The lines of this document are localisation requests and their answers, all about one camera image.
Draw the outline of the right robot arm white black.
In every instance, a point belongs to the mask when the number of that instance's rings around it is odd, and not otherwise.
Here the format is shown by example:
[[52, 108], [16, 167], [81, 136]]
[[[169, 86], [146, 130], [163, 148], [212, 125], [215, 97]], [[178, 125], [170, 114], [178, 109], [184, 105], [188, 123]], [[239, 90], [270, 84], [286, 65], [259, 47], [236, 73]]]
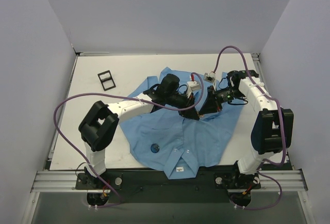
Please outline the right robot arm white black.
[[254, 70], [230, 71], [225, 78], [227, 87], [216, 89], [215, 84], [207, 88], [207, 97], [199, 113], [213, 114], [222, 110], [224, 103], [246, 100], [257, 113], [251, 132], [251, 146], [247, 154], [234, 163], [234, 175], [229, 180], [231, 188], [242, 188], [259, 183], [257, 171], [265, 162], [278, 153], [282, 154], [276, 166], [282, 166], [286, 150], [291, 145], [294, 114], [281, 108], [270, 97], [259, 75]]

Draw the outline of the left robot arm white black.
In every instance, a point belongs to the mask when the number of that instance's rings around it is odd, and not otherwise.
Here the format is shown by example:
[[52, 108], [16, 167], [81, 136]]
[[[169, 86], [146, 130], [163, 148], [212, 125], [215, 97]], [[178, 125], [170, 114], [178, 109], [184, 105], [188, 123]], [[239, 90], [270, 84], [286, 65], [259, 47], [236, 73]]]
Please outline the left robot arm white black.
[[186, 83], [187, 90], [180, 93], [180, 79], [167, 74], [159, 84], [154, 84], [134, 98], [117, 103], [95, 102], [78, 130], [85, 142], [88, 162], [84, 168], [87, 182], [93, 188], [101, 188], [106, 182], [105, 149], [113, 140], [118, 124], [133, 117], [153, 113], [165, 105], [178, 109], [181, 117], [198, 120], [194, 92], [201, 90], [201, 83], [191, 80]]

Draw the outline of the blue button-up shirt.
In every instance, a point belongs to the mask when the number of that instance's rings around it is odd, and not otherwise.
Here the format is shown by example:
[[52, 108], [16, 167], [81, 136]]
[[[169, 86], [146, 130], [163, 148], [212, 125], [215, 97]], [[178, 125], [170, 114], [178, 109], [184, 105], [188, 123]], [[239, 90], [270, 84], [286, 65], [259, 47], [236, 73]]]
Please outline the blue button-up shirt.
[[[131, 118], [120, 127], [131, 155], [139, 163], [163, 171], [171, 180], [194, 178], [200, 166], [211, 167], [220, 162], [243, 108], [240, 100], [222, 107], [220, 112], [198, 121], [160, 109]], [[158, 153], [151, 152], [153, 143], [160, 146]]]

